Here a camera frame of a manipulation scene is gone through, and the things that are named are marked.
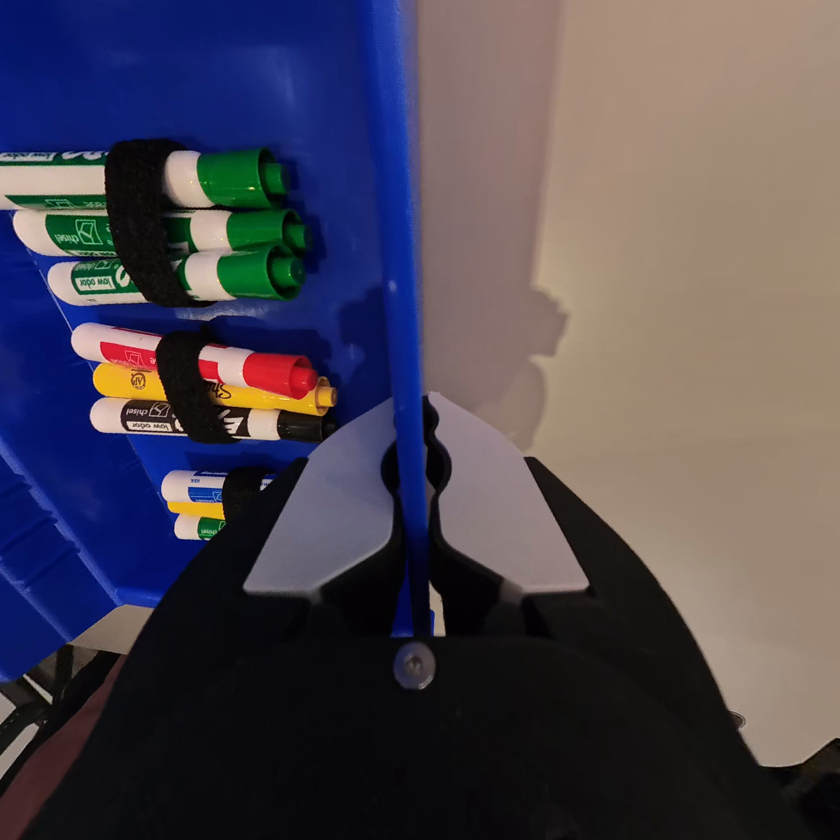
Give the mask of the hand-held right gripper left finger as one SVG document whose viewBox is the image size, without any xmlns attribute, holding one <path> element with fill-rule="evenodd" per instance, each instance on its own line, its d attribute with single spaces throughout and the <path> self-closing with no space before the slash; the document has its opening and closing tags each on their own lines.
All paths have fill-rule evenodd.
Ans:
<svg viewBox="0 0 840 840">
<path fill-rule="evenodd" d="M 331 607 L 353 635 L 391 636 L 406 577 L 402 505 L 386 480 L 395 446 L 391 398 L 320 444 L 244 592 Z"/>
</svg>

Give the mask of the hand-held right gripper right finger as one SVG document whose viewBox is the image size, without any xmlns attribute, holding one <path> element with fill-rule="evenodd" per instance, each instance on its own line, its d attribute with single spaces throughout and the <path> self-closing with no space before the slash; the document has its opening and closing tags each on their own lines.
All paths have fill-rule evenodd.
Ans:
<svg viewBox="0 0 840 840">
<path fill-rule="evenodd" d="M 587 576 L 517 447 L 436 392 L 424 422 L 428 569 L 446 634 L 477 635 L 498 606 L 585 593 Z"/>
</svg>

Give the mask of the blue plastic bin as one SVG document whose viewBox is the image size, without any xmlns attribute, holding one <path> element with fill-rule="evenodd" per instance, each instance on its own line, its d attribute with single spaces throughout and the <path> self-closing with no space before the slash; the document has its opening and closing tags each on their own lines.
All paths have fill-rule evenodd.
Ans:
<svg viewBox="0 0 840 840">
<path fill-rule="evenodd" d="M 197 551 L 159 495 L 171 469 L 283 469 L 312 446 L 100 434 L 79 322 L 200 329 L 309 357 L 338 421 L 392 397 L 411 557 L 426 520 L 414 2 L 2 2 L 2 152 L 166 138 L 270 148 L 320 235 L 290 303 L 62 307 L 2 212 L 2 682 L 122 605 L 156 606 Z"/>
</svg>

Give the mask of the green dry-erase marker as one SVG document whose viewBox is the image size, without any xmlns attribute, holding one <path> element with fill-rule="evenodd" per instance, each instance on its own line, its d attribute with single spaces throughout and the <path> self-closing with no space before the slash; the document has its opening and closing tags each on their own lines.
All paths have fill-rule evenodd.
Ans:
<svg viewBox="0 0 840 840">
<path fill-rule="evenodd" d="M 277 246 L 225 253 L 200 251 L 171 263 L 176 291 L 183 291 L 187 306 L 239 298 L 289 301 L 306 280 L 297 257 L 285 256 Z M 152 303 L 132 281 L 119 259 L 61 261 L 49 268 L 49 289 L 72 306 Z"/>
<path fill-rule="evenodd" d="M 166 247 L 177 255 L 277 245 L 285 254 L 299 256 L 312 246 L 309 227 L 292 209 L 240 213 L 196 209 L 165 213 L 162 222 Z M 105 211 L 18 209 L 12 213 L 12 224 L 20 241 L 42 256 L 117 256 Z"/>
<path fill-rule="evenodd" d="M 181 541 L 207 542 L 225 526 L 224 519 L 182 513 L 174 523 L 175 537 Z"/>
<path fill-rule="evenodd" d="M 1 208 L 37 211 L 106 207 L 109 154 L 38 151 L 1 154 Z M 267 149 L 202 153 L 173 150 L 161 175 L 163 207 L 271 209 L 287 194 L 284 167 Z"/>
</svg>

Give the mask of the blue dry-erase marker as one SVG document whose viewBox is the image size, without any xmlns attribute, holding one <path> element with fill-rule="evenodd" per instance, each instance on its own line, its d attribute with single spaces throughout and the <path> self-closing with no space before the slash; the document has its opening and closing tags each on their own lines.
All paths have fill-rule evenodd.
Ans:
<svg viewBox="0 0 840 840">
<path fill-rule="evenodd" d="M 230 471 L 173 470 L 164 476 L 161 495 L 165 501 L 248 501 L 277 477 L 259 467 Z"/>
</svg>

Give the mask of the red dry-erase marker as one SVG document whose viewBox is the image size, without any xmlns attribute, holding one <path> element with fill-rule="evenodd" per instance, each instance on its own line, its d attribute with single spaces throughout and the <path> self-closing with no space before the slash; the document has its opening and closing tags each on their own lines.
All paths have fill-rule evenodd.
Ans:
<svg viewBox="0 0 840 840">
<path fill-rule="evenodd" d="M 83 360 L 161 373 L 200 376 L 205 382 L 245 387 L 292 399 L 312 392 L 319 381 L 302 355 L 260 353 L 215 343 L 199 332 L 166 334 L 85 322 L 70 336 L 71 348 Z"/>
</svg>

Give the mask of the black dry-erase marker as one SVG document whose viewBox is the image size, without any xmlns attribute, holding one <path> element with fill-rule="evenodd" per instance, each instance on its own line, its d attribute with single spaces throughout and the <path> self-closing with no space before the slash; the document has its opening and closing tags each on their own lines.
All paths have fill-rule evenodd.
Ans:
<svg viewBox="0 0 840 840">
<path fill-rule="evenodd" d="M 245 407 L 217 406 L 206 416 L 184 422 L 168 402 L 117 397 L 97 400 L 90 410 L 90 421 L 104 434 L 177 436 L 205 445 L 240 440 L 320 444 L 339 428 L 330 416 Z"/>
</svg>

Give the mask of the person's maroon clothing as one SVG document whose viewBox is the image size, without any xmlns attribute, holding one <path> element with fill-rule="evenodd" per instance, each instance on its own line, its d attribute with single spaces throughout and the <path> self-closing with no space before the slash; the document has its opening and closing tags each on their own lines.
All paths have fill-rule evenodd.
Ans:
<svg viewBox="0 0 840 840">
<path fill-rule="evenodd" d="M 1 838 L 18 839 L 95 728 L 126 656 L 99 653 L 70 682 L 45 726 L 2 778 Z"/>
</svg>

